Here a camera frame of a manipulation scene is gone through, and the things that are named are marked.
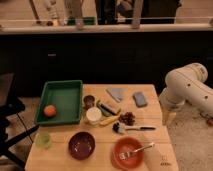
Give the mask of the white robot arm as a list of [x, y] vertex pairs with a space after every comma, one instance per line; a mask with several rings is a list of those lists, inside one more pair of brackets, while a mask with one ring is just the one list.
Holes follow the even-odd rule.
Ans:
[[166, 87], [159, 95], [164, 126], [172, 122], [186, 101], [213, 116], [213, 88], [204, 84], [207, 78], [208, 71], [200, 63], [191, 63], [166, 74]]

